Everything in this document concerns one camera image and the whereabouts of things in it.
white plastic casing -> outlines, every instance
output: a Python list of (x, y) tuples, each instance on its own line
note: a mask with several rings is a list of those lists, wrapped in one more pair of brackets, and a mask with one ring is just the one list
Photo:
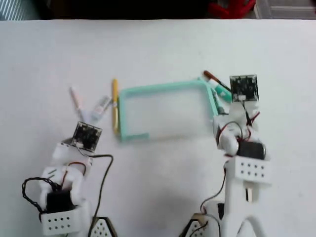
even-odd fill
[(44, 214), (41, 217), (45, 236), (79, 232), (80, 209)]
[(44, 236), (76, 233), (77, 237), (86, 237), (91, 222), (89, 204), (83, 204), (71, 211), (43, 214), (41, 216)]
[(255, 183), (271, 183), (270, 161), (236, 156), (231, 162), (230, 172), (236, 178)]
[(109, 227), (104, 219), (99, 219), (94, 225), (91, 237), (112, 237)]
[[(200, 227), (201, 227), (201, 225), (198, 221), (192, 221), (185, 237), (190, 237), (190, 235), (193, 233), (193, 231), (196, 230), (197, 228), (200, 228)], [(199, 229), (192, 236), (195, 237), (195, 234), (196, 234), (196, 236), (198, 236), (198, 237), (205, 237), (206, 236), (205, 229), (206, 228)]]

red object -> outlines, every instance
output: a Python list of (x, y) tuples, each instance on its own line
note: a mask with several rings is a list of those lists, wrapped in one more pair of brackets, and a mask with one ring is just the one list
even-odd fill
[(229, 0), (228, 8), (223, 8), (216, 3), (208, 5), (208, 12), (223, 19), (238, 19), (244, 17), (255, 5), (256, 0)]

white surface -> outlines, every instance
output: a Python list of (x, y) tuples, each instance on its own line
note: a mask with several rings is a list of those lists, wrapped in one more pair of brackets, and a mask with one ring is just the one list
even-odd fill
[(151, 140), (209, 136), (213, 134), (210, 111), (203, 85), (126, 95), (126, 133), (148, 133)]
[[(314, 21), (291, 20), (0, 22), (1, 235), (41, 234), (21, 184), (39, 176), (55, 144), (74, 132), (69, 85), (92, 109), (111, 94), (114, 76), (128, 88), (190, 80), (208, 69), (226, 84), (230, 75), (257, 74), (258, 123), (277, 171), (263, 225), (268, 236), (312, 236), (315, 29)], [(98, 124), (97, 152), (115, 157), (99, 216), (110, 217), (119, 236), (178, 236), (219, 189), (222, 152), (212, 137), (120, 144), (111, 118), (108, 111)], [(92, 210), (108, 163), (97, 159), (88, 177)], [(30, 184), (27, 193), (38, 198), (40, 189)]]

teal plastic frame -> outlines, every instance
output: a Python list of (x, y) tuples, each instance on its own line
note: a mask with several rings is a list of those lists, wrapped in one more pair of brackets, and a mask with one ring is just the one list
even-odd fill
[(146, 94), (146, 93), (157, 93), (157, 92), (166, 92), (172, 90), (179, 90), (192, 87), (203, 87), (207, 92), (209, 98), (210, 106), (210, 119), (213, 119), (214, 116), (218, 115), (217, 108), (215, 105), (214, 97), (211, 91), (211, 87), (203, 80), (191, 80), (191, 81), (182, 81), (182, 82), (173, 82), (167, 84), (158, 84), (158, 85), (146, 85), (140, 87), (133, 87), (124, 89), (119, 93), (118, 96), (118, 113), (119, 113), (119, 130), (120, 137), (122, 141), (129, 141), (133, 139), (148, 139), (150, 137), (149, 133), (134, 134), (128, 135), (126, 130), (126, 115), (125, 115), (125, 99), (129, 96)]

marker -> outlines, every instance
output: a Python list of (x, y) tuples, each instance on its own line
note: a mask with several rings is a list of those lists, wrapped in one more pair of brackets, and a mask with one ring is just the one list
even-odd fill
[(71, 86), (69, 88), (69, 91), (70, 91), (71, 98), (73, 99), (73, 102), (75, 104), (75, 109), (76, 109), (76, 112), (79, 116), (79, 120), (87, 123), (87, 121), (85, 120), (85, 115), (83, 114), (83, 111), (82, 111), (81, 100), (80, 100), (75, 88), (73, 86)]
[(113, 79), (112, 82), (113, 94), (113, 131), (115, 134), (119, 133), (119, 111), (118, 111), (118, 80)]
[(212, 73), (210, 73), (209, 71), (205, 70), (203, 72), (203, 74), (209, 79), (213, 79), (214, 81), (216, 81), (217, 83), (219, 83), (222, 87), (224, 87), (226, 90), (228, 90), (229, 92), (231, 92), (231, 89), (226, 86), (224, 83), (222, 83), (217, 77), (215, 77)]
[(97, 106), (91, 112), (92, 119), (95, 122), (99, 121), (102, 118), (103, 113), (106, 111), (110, 103), (111, 98), (109, 96), (106, 95), (102, 97)]
[(221, 84), (217, 83), (214, 80), (210, 80), (209, 83), (211, 84), (212, 88), (216, 91), (216, 93), (227, 103), (232, 102), (232, 93), (226, 90)]

